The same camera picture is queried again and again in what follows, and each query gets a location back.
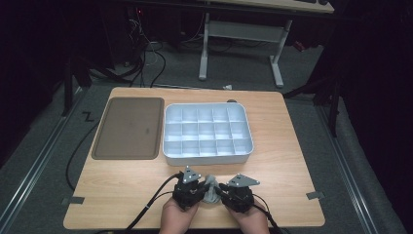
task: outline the metal bracket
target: metal bracket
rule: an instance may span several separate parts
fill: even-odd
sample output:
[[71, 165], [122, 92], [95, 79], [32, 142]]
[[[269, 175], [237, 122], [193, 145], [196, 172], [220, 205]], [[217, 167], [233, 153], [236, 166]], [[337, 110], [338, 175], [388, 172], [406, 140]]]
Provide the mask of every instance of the metal bracket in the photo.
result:
[[260, 184], [258, 180], [241, 174], [237, 174], [235, 177], [233, 177], [230, 181], [227, 182], [227, 185], [230, 187], [248, 187], [258, 184]]
[[320, 199], [325, 198], [324, 193], [323, 192], [318, 192], [318, 191], [307, 193], [306, 195], [307, 195], [307, 198], [309, 200], [313, 200], [313, 199], [316, 199], [316, 198], [320, 200]]
[[196, 173], [189, 166], [186, 166], [185, 172], [183, 173], [183, 180], [182, 180], [183, 183], [190, 183], [199, 178], [201, 178], [201, 174]]

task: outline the white compartment tray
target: white compartment tray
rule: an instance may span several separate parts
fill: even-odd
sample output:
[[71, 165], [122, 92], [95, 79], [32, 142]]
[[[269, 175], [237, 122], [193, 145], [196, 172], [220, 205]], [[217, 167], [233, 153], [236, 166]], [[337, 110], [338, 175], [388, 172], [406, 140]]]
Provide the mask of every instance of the white compartment tray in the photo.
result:
[[169, 105], [163, 150], [173, 166], [245, 162], [253, 143], [244, 107], [236, 102]]

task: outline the black cable on floor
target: black cable on floor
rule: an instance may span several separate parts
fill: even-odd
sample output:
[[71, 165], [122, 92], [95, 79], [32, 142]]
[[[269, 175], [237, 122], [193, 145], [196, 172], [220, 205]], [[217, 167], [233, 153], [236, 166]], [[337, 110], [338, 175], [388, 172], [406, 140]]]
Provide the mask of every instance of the black cable on floor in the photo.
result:
[[217, 38], [214, 38], [214, 39], [210, 40], [210, 42], [218, 42], [218, 43], [221, 42], [221, 41], [228, 42], [229, 43], [228, 47], [223, 49], [223, 50], [214, 50], [212, 48], [212, 46], [214, 46], [214, 45], [212, 45], [212, 43], [209, 43], [208, 49], [212, 52], [224, 53], [224, 52], [230, 50], [233, 47], [234, 40], [232, 40], [232, 39], [222, 39], [222, 38], [217, 39]]
[[152, 80], [151, 86], [150, 88], [152, 88], [154, 86], [155, 81], [158, 79], [158, 77], [164, 72], [165, 70], [165, 66], [167, 65], [167, 60], [165, 59], [165, 57], [163, 55], [161, 55], [158, 52], [154, 52], [155, 54], [157, 54], [158, 56], [160, 56], [163, 60], [164, 60], [164, 66], [162, 67], [161, 72], [159, 72], [159, 74]]
[[142, 65], [141, 65], [139, 71], [133, 77], [133, 79], [131, 79], [130, 87], [133, 86], [133, 83], [136, 80], [136, 78], [139, 76], [139, 74], [140, 74], [140, 77], [141, 77], [140, 79], [143, 79], [143, 68], [145, 67], [145, 62], [146, 62], [146, 52], [143, 51], [143, 59], [141, 60]]
[[145, 81], [143, 79], [143, 67], [145, 67], [146, 64], [146, 51], [143, 52], [143, 66], [142, 69], [140, 70], [140, 84], [139, 87], [140, 88], [145, 88]]

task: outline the human hand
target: human hand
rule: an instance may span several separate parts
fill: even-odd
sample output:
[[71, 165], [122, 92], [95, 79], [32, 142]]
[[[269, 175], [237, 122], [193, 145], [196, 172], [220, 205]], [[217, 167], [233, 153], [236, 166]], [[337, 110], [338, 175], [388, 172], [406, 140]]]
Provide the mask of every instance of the human hand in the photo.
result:
[[182, 210], [173, 198], [164, 204], [161, 216], [160, 234], [183, 234], [189, 225], [192, 218], [198, 210], [200, 203], [195, 204], [188, 210]]
[[[254, 200], [254, 204], [265, 210], [264, 206]], [[225, 206], [231, 216], [237, 221], [244, 234], [269, 234], [267, 217], [255, 207], [245, 213], [236, 213]]]

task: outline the table surface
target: table surface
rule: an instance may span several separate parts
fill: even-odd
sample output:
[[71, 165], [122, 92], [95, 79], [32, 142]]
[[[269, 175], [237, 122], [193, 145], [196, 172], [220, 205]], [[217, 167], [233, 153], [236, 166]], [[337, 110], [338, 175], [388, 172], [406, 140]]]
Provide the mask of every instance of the table surface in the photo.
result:
[[293, 10], [314, 13], [334, 13], [334, 8], [330, 3], [322, 5], [319, 2], [307, 3], [295, 0], [207, 0], [216, 3], [228, 3], [236, 5], [247, 5], [253, 7], [276, 8], [282, 10]]
[[[280, 93], [115, 88], [109, 98], [113, 97], [163, 98], [165, 106], [235, 99], [245, 108], [254, 142], [248, 160], [243, 164], [191, 168], [202, 176], [216, 176], [218, 182], [225, 183], [238, 173], [259, 180], [260, 185], [250, 188], [268, 203], [279, 226], [324, 224], [319, 201], [307, 198], [306, 194], [315, 188]], [[83, 204], [69, 205], [64, 219], [68, 229], [126, 228], [161, 184], [184, 170], [169, 166], [162, 149], [154, 160], [94, 160], [91, 151], [73, 195], [85, 200]], [[172, 180], [163, 191], [172, 191], [176, 182]], [[169, 197], [167, 194], [159, 198], [135, 228], [159, 228], [162, 205]], [[201, 203], [191, 224], [191, 228], [236, 227], [221, 203]]]

